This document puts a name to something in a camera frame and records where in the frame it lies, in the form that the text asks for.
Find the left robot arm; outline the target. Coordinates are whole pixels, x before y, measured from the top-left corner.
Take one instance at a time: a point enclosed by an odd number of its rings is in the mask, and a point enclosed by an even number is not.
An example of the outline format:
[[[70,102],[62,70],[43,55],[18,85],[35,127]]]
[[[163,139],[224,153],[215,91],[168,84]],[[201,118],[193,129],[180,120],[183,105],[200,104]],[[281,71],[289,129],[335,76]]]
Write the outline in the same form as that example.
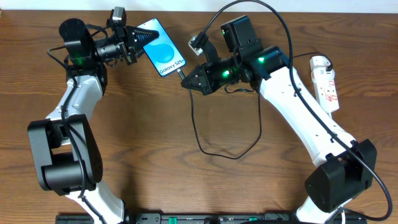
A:
[[[106,28],[67,19],[59,27],[68,51],[60,64],[67,89],[57,107],[45,118],[28,125],[27,133],[39,185],[43,190],[78,203],[94,223],[135,223],[125,202],[103,179],[103,161],[90,128],[94,108],[108,84],[107,67],[137,61],[144,47],[159,37],[156,30],[126,25],[109,18],[111,35],[95,40],[90,30]]]

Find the blue Galaxy smartphone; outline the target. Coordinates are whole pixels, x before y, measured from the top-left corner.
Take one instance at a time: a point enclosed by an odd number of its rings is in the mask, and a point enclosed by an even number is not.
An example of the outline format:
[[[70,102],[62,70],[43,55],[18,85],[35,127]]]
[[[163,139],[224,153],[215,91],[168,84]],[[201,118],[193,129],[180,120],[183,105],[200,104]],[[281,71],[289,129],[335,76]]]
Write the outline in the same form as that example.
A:
[[[138,28],[155,30],[159,33],[158,38],[147,44],[144,50],[161,77],[166,77],[186,66],[183,55],[157,18],[139,25]]]

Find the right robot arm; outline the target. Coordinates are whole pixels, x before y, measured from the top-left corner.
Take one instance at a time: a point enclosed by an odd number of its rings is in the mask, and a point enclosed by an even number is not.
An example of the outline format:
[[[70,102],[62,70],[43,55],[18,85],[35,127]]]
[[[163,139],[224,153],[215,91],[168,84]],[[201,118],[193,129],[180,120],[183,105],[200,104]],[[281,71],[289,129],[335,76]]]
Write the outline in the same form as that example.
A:
[[[308,196],[296,219],[328,223],[348,213],[346,204],[376,179],[373,143],[357,142],[330,117],[303,85],[288,56],[277,46],[262,45],[247,16],[224,23],[221,30],[230,58],[218,56],[206,32],[192,37],[189,47],[206,62],[195,67],[182,86],[209,95],[232,83],[250,84],[288,122],[315,166],[305,181]]]

